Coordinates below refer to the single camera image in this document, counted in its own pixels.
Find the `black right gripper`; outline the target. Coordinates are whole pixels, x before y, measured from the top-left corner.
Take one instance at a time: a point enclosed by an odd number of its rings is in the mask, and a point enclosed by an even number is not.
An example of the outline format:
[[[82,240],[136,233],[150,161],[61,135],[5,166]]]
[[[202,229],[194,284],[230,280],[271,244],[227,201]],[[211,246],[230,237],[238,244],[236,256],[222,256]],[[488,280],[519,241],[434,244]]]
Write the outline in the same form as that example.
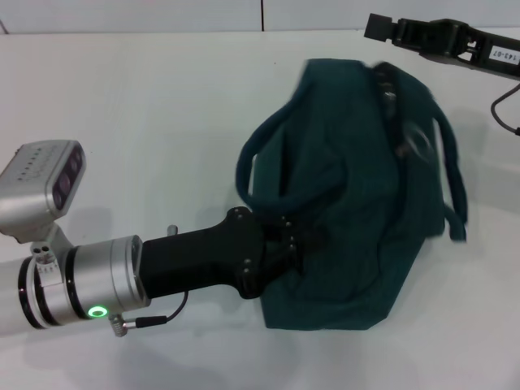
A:
[[[433,54],[426,59],[481,71],[495,76],[519,77],[519,40],[472,28],[453,19],[432,21],[444,34],[438,39]],[[402,49],[423,53],[426,47],[426,23],[371,13],[364,37],[375,41],[390,41]]]

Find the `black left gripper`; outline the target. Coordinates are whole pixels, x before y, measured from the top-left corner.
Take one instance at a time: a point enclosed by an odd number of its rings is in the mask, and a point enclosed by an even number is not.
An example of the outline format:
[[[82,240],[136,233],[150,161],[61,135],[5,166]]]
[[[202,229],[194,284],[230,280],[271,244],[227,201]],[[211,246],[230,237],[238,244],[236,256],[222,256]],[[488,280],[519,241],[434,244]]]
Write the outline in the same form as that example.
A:
[[[265,244],[263,232],[281,244]],[[301,247],[324,244],[321,228],[286,217],[263,219],[261,225],[251,211],[237,207],[213,227],[144,242],[140,278],[150,299],[220,284],[253,299],[285,273],[303,272]]]

